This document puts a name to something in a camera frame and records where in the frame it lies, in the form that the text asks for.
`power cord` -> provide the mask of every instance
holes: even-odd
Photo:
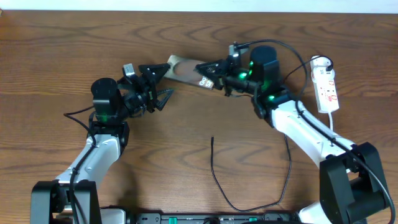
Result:
[[[242,96],[248,96],[248,97],[252,98],[252,96],[248,95],[248,94],[241,94],[241,95],[230,94],[229,96],[235,97],[235,98],[242,97]]]
[[[333,69],[333,61],[332,61],[329,57],[327,57],[327,56],[325,56],[325,55],[319,55],[319,56],[316,56],[316,57],[314,57],[314,58],[311,58],[310,60],[307,60],[306,62],[302,63],[302,64],[299,65],[297,68],[295,68],[295,69],[293,69],[291,72],[289,72],[289,74],[287,74],[286,77],[283,79],[282,83],[285,83],[286,80],[288,79],[288,77],[289,77],[291,74],[293,74],[295,71],[297,71],[298,69],[300,69],[300,68],[303,67],[303,66],[306,66],[306,64],[312,62],[313,60],[318,59],[318,58],[321,58],[321,57],[324,57],[324,58],[329,59],[330,65],[327,66],[326,70],[327,70],[327,71],[331,71],[331,70]]]
[[[333,131],[333,118],[331,116],[331,111],[328,112],[328,116],[329,116],[329,129]]]
[[[92,133],[92,131],[85,124],[83,124],[81,121],[79,121],[78,119],[72,117],[72,115],[88,111],[88,110],[90,110],[92,108],[94,108],[94,106],[91,106],[89,108],[86,108],[86,109],[83,109],[83,110],[80,110],[80,111],[76,111],[76,112],[72,112],[72,113],[64,113],[63,114],[65,117],[67,117],[69,119],[72,119],[72,120],[76,121],[78,124],[82,125],[83,128],[85,128],[87,130],[88,134],[91,136],[91,138],[93,140],[93,143],[91,144],[91,147],[89,148],[89,150],[84,154],[84,156],[79,160],[77,165],[72,169],[72,174],[70,176],[70,181],[69,181],[69,199],[70,199],[70,206],[72,208],[73,219],[75,221],[75,224],[80,224],[80,223],[79,223],[79,218],[78,218],[77,209],[76,209],[76,202],[75,202],[76,198],[75,198],[74,181],[75,181],[75,177],[78,174],[78,171],[79,171],[81,165],[84,163],[84,161],[86,160],[88,155],[90,155],[92,150],[95,148],[96,139],[95,139],[94,134]]]
[[[286,177],[285,185],[284,185],[284,188],[283,188],[283,190],[282,190],[282,193],[281,193],[281,195],[280,195],[279,200],[278,200],[277,202],[270,203],[270,204],[267,204],[267,205],[262,205],[262,206],[258,206],[258,207],[255,207],[255,208],[249,208],[249,209],[244,209],[244,210],[243,210],[243,209],[238,209],[238,208],[236,208],[236,207],[228,200],[228,198],[226,197],[226,195],[225,195],[223,189],[221,188],[220,183],[218,183],[217,177],[216,177],[216,175],[215,175],[215,173],[214,173],[214,167],[213,167],[214,136],[211,137],[211,157],[210,157],[211,174],[213,175],[214,181],[216,182],[216,184],[217,184],[217,186],[218,186],[220,192],[223,194],[223,196],[224,196],[226,202],[227,202],[228,205],[229,205],[231,208],[233,208],[235,211],[237,211],[237,212],[252,212],[252,211],[255,211],[255,210],[262,209],[262,208],[269,208],[269,207],[272,207],[272,206],[275,206],[275,205],[278,205],[278,204],[281,203],[281,201],[282,201],[283,198],[284,198],[285,192],[286,192],[287,182],[289,181],[289,177],[290,177],[290,171],[292,170],[292,156],[290,155],[290,149],[289,149],[289,144],[288,144],[288,142],[287,142],[287,136],[284,135],[284,138],[285,138],[285,144],[286,144],[287,154],[288,154],[288,156],[289,156],[289,171],[287,172],[287,177]]]

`black mount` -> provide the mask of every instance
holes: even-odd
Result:
[[[60,213],[67,204],[68,184],[59,184],[57,180],[39,181],[32,189],[30,202],[30,224],[65,224],[70,223],[69,216],[53,217]],[[102,224],[100,203],[94,181],[82,180],[75,185],[75,197],[80,223]],[[135,223],[134,216],[126,211],[126,224]]]
[[[366,142],[353,146],[355,153],[376,174],[387,189],[377,149]],[[346,169],[358,173],[349,180]],[[344,153],[320,163],[320,203],[332,223],[354,223],[389,207],[375,179]]]

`wooden table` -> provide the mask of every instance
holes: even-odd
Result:
[[[0,17],[0,223],[28,223],[30,191],[53,180],[80,153],[85,130],[62,116],[92,104],[91,84],[118,79],[125,63],[164,63],[170,54],[211,61],[233,41],[279,39],[308,59],[335,63],[342,136],[374,144],[398,200],[398,16],[372,14],[5,11]],[[282,73],[299,63],[277,48]],[[303,72],[289,79],[297,91]],[[129,144],[99,190],[101,205],[165,213],[233,212],[278,199],[287,173],[283,135],[257,119],[249,98],[226,98],[164,80],[176,89],[161,112],[130,119]],[[306,107],[318,114],[312,84]],[[88,114],[80,114],[86,121]],[[286,196],[274,210],[318,200],[318,169],[292,141]],[[386,223],[389,211],[369,218]]]

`power strip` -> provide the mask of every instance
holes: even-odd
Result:
[[[336,111],[338,106],[337,91],[335,85],[335,71],[327,71],[326,68],[331,61],[325,57],[319,57],[310,62],[311,79],[315,89],[315,97],[319,113],[331,113]]]

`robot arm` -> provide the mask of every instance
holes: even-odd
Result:
[[[298,106],[301,111],[303,111],[303,114],[310,119],[313,124],[317,125],[330,136],[334,136],[346,147],[351,148],[354,144],[352,141],[337,135],[322,122],[317,120],[305,109],[301,102],[298,103]],[[272,110],[271,117],[273,127],[291,138],[291,140],[293,140],[312,159],[318,168],[321,161],[324,161],[326,157],[331,155],[339,156],[345,153],[344,150],[332,145],[327,138],[313,129],[297,114],[295,101],[293,100],[282,103],[278,108]]]
[[[265,42],[280,44],[276,40]],[[320,202],[302,209],[299,212],[301,221],[354,223],[390,206],[393,208],[377,149],[368,142],[355,145],[307,111],[302,102],[281,84],[274,48],[254,48],[249,69],[243,68],[241,54],[248,50],[248,45],[235,43],[229,47],[226,60],[198,64],[196,71],[210,79],[216,89],[224,88],[226,96],[233,90],[253,94],[251,101],[257,116],[291,138],[320,169]],[[326,136],[331,136],[340,147]],[[359,173],[358,178],[349,180],[347,172]]]
[[[169,64],[140,65],[142,75],[138,77],[133,66],[128,64],[123,66],[124,77],[119,81],[101,78],[94,82],[91,92],[97,121],[90,120],[85,147],[71,166],[55,180],[39,181],[32,189],[31,224],[64,223],[63,217],[54,218],[53,213],[74,211],[72,205],[76,207],[74,223],[76,219],[86,224],[132,221],[121,208],[100,209],[97,188],[127,145],[129,126],[124,120],[140,117],[145,111],[160,111],[171,97],[173,90],[156,91],[155,88],[169,68]],[[120,90],[127,90],[127,93],[122,96]],[[162,100],[158,100],[160,95],[165,95]]]

